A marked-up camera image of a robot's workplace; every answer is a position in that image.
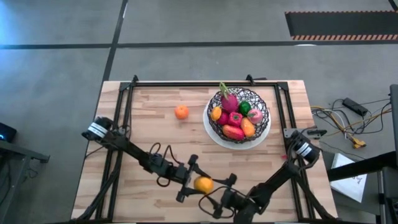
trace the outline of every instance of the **black wire basket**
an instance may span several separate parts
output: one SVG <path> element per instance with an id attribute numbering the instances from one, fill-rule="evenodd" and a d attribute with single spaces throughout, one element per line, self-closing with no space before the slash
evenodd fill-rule
<path id="1" fill-rule="evenodd" d="M 211 128 L 213 128 L 213 131 L 217 133 L 217 135 L 222 140 L 234 142 L 236 144 L 242 144 L 244 142 L 253 141 L 256 138 L 260 137 L 260 135 L 267 128 L 269 123 L 269 112 L 264 100 L 262 100 L 261 97 L 256 92 L 249 90 L 247 88 L 229 87 L 228 91 L 237 97 L 239 103 L 242 101 L 247 101 L 248 103 L 250 103 L 252 109 L 259 109 L 260 111 L 262 111 L 262 121 L 254 125 L 256 132 L 254 133 L 254 136 L 250 138 L 245 137 L 243 140 L 237 141 L 225 136 L 223 133 L 222 126 L 219 125 L 217 121 L 213 121 L 211 119 L 211 111 L 213 110 L 213 108 L 216 106 L 221 106 L 221 92 L 218 91 L 210 100 L 209 107 L 207 108 L 207 116 L 209 118 L 210 126 Z"/>

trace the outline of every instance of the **orange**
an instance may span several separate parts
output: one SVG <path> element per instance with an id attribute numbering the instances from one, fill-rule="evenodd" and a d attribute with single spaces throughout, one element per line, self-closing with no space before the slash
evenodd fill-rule
<path id="1" fill-rule="evenodd" d="M 207 177 L 197 177 L 193 182 L 193 188 L 195 190 L 199 190 L 206 194 L 210 193 L 213 190 L 214 183 L 213 180 Z"/>
<path id="2" fill-rule="evenodd" d="M 185 106 L 185 105 L 178 105 L 174 109 L 174 113 L 175 113 L 175 117 L 177 119 L 185 119 L 188 117 L 189 110 L 188 110 L 187 106 Z"/>

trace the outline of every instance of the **wooden table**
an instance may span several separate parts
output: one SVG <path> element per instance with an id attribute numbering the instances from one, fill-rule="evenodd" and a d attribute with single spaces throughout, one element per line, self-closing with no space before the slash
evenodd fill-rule
<path id="1" fill-rule="evenodd" d="M 313 126 L 304 82 L 298 80 L 288 83 L 297 127 Z M 119 84 L 120 82 L 104 83 L 97 116 L 113 118 Z M 162 151 L 170 144 L 176 158 L 185 163 L 191 154 L 197 154 L 200 167 L 213 178 L 225 179 L 230 173 L 236 174 L 238 180 L 234 188 L 245 194 L 252 186 L 264 182 L 274 174 L 283 164 L 282 156 L 285 154 L 274 89 L 249 88 L 267 103 L 272 118 L 267 138 L 251 150 L 234 151 L 223 148 L 207 135 L 202 115 L 208 100 L 218 91 L 213 87 L 135 87 L 132 101 L 131 141 L 145 151 L 149 151 L 155 142 L 162 144 Z M 175 118 L 174 107 L 179 104 L 189 107 L 190 116 L 187 120 L 179 121 Z M 287 123 L 290 125 L 286 107 L 284 111 Z M 88 153 L 98 147 L 96 143 L 90 143 Z M 106 150 L 102 149 L 86 159 L 72 218 L 82 214 L 98 193 L 105 157 Z M 335 203 L 323 159 L 320 158 L 312 169 L 307 170 L 307 174 L 310 188 L 317 199 L 330 214 L 336 217 Z M 200 195 L 192 195 L 185 198 L 184 203 L 178 203 L 175 198 L 181 186 L 171 183 L 170 186 L 162 188 L 156 184 L 156 178 L 156 175 L 142 170 L 134 158 L 127 154 L 123 156 L 114 222 L 232 222 L 232 219 L 215 220 L 203 213 L 198 208 Z M 255 215 L 253 221 L 297 221 L 291 187 L 289 181 L 278 189 L 273 194 L 267 210 L 262 215 Z M 221 195 L 222 191 L 215 194 L 215 198 L 219 199 Z M 302 207 L 306 211 L 302 192 L 300 196 Z M 210 203 L 204 201 L 205 209 L 212 211 Z"/>

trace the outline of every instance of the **concrete floor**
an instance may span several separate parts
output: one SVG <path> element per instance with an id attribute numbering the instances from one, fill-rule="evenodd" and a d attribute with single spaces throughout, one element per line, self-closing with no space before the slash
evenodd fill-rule
<path id="1" fill-rule="evenodd" d="M 2 0 L 0 45 L 111 43 L 121 3 Z M 390 9 L 386 0 L 130 0 L 119 42 L 290 40 L 284 11 Z M 19 131 L 19 145 L 51 155 L 48 164 L 33 164 L 39 175 L 24 183 L 17 200 L 17 212 L 24 215 L 10 223 L 70 218 L 87 145 L 80 133 L 93 119 L 108 54 L 109 49 L 0 50 L 0 122 Z M 119 49 L 109 79 L 238 80 L 251 74 L 305 80 L 311 104 L 328 106 L 337 98 L 388 98 L 389 85 L 398 83 L 397 58 L 396 45 Z M 384 104 L 366 107 L 374 111 Z M 389 152 L 391 115 L 384 120 L 383 132 L 361 136 L 365 149 L 354 151 L 341 135 L 324 141 L 361 157 Z M 368 129 L 379 126 L 375 121 Z M 374 222 L 337 207 L 344 220 Z"/>

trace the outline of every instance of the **white plate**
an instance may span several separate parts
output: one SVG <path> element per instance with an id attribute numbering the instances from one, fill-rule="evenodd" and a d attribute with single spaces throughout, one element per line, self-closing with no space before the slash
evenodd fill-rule
<path id="1" fill-rule="evenodd" d="M 203 112 L 203 125 L 205 126 L 205 130 L 206 130 L 207 134 L 211 137 L 211 139 L 214 142 L 216 142 L 217 144 L 219 144 L 220 146 L 223 146 L 223 147 L 225 147 L 227 149 L 247 150 L 247 149 L 251 149 L 253 147 L 258 146 L 267 137 L 267 135 L 269 133 L 269 130 L 271 128 L 271 115 L 269 114 L 269 111 L 268 111 L 269 120 L 268 120 L 267 127 L 262 132 L 260 137 L 256 138 L 253 141 L 244 142 L 242 144 L 236 144 L 236 143 L 233 143 L 233 142 L 222 140 L 218 136 L 218 134 L 213 130 L 213 128 L 210 126 L 209 117 L 207 116 L 207 108 L 209 107 L 209 103 L 207 103 L 207 105 L 205 107 L 205 110 Z"/>

